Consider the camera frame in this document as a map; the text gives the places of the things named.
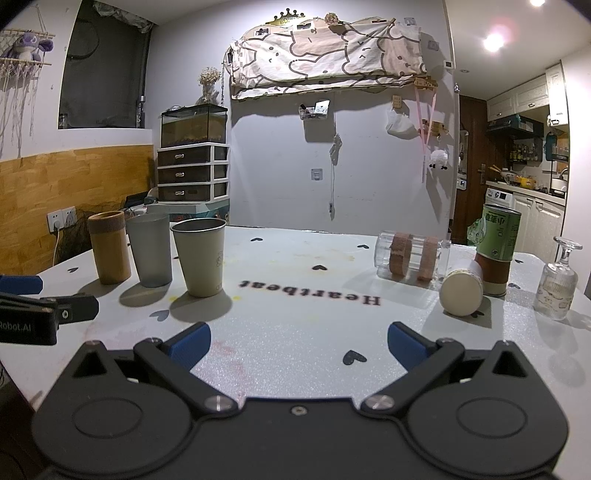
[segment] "ceiling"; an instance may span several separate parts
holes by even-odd
[[[224,0],[107,0],[159,25]],[[555,65],[591,41],[591,24],[566,0],[446,0],[463,95],[488,100]],[[498,52],[483,40],[495,25],[512,37]]]

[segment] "green label can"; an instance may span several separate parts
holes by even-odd
[[[484,205],[476,251],[499,262],[513,260],[521,214],[498,205]]]

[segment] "gray plastic cup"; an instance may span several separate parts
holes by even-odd
[[[225,226],[226,221],[219,218],[194,218],[170,227],[187,291],[193,297],[212,297],[222,291]]]
[[[130,218],[125,224],[139,283],[147,288],[173,280],[168,214],[147,213]]]

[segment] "screw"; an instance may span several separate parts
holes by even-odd
[[[205,399],[205,407],[212,411],[226,411],[234,406],[234,401],[225,395],[214,395]]]
[[[308,409],[306,407],[303,407],[301,405],[298,405],[297,407],[293,407],[291,409],[291,412],[296,416],[296,417],[300,417],[302,415],[306,415],[308,413]]]
[[[394,406],[394,399],[387,395],[372,395],[365,404],[372,410],[388,410]]]

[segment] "crown decoration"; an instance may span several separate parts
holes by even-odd
[[[275,15],[275,20],[267,22],[267,23],[265,23],[265,25],[274,25],[276,27],[286,27],[286,26],[296,23],[296,21],[302,20],[303,18],[306,17],[304,14],[298,15],[297,10],[294,10],[293,13],[290,13],[289,8],[286,8],[285,10],[287,11],[286,14],[281,12],[280,17],[277,17],[277,15]]]

